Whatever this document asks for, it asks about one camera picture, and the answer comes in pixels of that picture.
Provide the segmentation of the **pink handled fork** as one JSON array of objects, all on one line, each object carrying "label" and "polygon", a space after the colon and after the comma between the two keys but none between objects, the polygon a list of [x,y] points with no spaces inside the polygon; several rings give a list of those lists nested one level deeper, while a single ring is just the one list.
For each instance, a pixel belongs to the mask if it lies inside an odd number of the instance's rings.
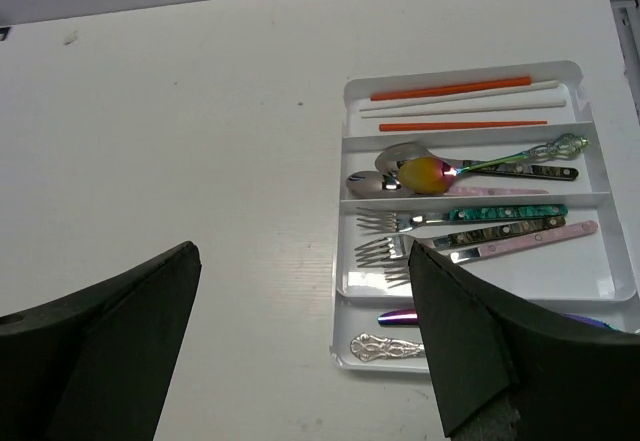
[{"label": "pink handled fork", "polygon": [[[468,264],[589,236],[595,234],[598,229],[598,223],[589,220],[506,240],[485,242],[467,249],[445,253],[444,257],[448,258],[454,264]],[[398,254],[399,256],[393,257],[383,267],[384,275],[388,283],[399,285],[409,282],[408,258],[414,244],[422,247],[427,246],[426,242],[419,238],[404,235],[402,242],[403,255],[399,255],[401,251],[400,248],[394,248],[393,254]]]}]

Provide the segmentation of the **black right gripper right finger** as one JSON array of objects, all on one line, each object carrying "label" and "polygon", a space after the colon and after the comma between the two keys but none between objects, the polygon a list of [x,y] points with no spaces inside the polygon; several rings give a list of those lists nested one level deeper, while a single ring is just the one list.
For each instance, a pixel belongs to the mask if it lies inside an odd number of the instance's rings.
[{"label": "black right gripper right finger", "polygon": [[638,439],[638,335],[533,304],[420,244],[409,268],[446,438]]}]

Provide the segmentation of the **green handled fork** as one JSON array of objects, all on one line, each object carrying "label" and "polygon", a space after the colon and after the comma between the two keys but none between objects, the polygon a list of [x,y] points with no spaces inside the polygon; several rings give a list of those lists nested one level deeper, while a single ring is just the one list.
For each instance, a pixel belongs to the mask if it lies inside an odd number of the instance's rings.
[{"label": "green handled fork", "polygon": [[462,225],[501,221],[525,221],[565,216],[564,204],[507,205],[477,208],[454,208],[440,212],[400,212],[356,209],[356,226],[369,233],[405,233],[430,225]]}]

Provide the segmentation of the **iridescent gold spoon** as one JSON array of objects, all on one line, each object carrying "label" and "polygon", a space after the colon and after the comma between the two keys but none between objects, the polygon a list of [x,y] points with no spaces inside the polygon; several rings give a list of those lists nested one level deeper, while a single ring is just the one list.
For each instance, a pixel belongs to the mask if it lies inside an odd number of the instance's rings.
[{"label": "iridescent gold spoon", "polygon": [[417,194],[439,195],[447,192],[458,178],[484,168],[526,160],[573,159],[589,145],[581,135],[566,133],[554,141],[519,153],[463,167],[453,167],[435,157],[421,157],[404,163],[397,174],[402,187]]}]

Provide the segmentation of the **orange chopstick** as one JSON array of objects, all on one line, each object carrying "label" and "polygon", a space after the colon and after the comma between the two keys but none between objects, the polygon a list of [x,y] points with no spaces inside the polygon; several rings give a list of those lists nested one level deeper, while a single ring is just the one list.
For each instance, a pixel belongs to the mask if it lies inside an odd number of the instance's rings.
[{"label": "orange chopstick", "polygon": [[415,132],[415,131],[446,131],[486,129],[521,126],[544,126],[545,120],[523,121],[466,121],[466,122],[427,122],[427,123],[381,123],[378,126],[380,132]]},{"label": "orange chopstick", "polygon": [[370,96],[370,100],[377,101],[394,101],[403,99],[414,99],[422,97],[435,97],[454,94],[463,94],[475,91],[483,91],[496,88],[511,88],[529,86],[532,84],[530,76],[513,77],[504,79],[487,80],[473,83],[463,83],[457,85],[446,85],[430,88],[419,88],[404,91],[376,93]]}]

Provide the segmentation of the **black handled spoon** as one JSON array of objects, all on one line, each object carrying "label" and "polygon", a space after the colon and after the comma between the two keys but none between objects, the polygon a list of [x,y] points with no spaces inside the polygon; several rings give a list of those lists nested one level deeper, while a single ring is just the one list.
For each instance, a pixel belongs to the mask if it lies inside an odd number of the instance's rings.
[{"label": "black handled spoon", "polygon": [[[396,175],[403,164],[421,157],[434,157],[434,154],[419,143],[400,143],[383,150],[375,159],[374,165],[384,174]],[[473,171],[473,174],[557,181],[575,181],[579,177],[579,171],[576,168],[523,162],[501,163]]]}]

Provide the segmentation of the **black handled fork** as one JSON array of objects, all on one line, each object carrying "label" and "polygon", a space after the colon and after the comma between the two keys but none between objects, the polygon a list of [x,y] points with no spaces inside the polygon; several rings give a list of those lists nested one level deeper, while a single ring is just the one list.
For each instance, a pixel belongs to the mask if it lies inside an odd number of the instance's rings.
[{"label": "black handled fork", "polygon": [[408,257],[414,242],[420,242],[436,251],[455,250],[564,227],[565,224],[566,218],[564,216],[556,216],[472,229],[436,237],[415,237],[409,234],[393,234],[356,247],[354,249],[354,257],[359,267],[385,266],[392,261]]}]

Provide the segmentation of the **pink handled spoon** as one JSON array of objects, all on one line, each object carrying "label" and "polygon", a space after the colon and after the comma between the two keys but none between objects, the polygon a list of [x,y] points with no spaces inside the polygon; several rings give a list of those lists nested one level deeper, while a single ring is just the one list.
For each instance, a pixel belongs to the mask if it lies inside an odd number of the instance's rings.
[{"label": "pink handled spoon", "polygon": [[[345,181],[346,189],[356,198],[383,199],[383,198],[409,198],[424,197],[406,187],[390,174],[378,171],[358,171],[349,175]],[[475,197],[475,196],[515,196],[547,194],[546,190],[537,189],[505,189],[487,187],[459,187],[454,186],[444,193],[449,197]]]}]

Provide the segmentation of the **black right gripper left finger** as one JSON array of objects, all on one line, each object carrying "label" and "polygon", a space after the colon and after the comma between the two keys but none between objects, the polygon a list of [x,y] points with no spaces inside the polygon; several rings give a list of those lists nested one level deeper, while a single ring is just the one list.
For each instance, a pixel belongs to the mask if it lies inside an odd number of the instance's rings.
[{"label": "black right gripper left finger", "polygon": [[184,242],[1,318],[4,440],[151,440],[202,265]]}]

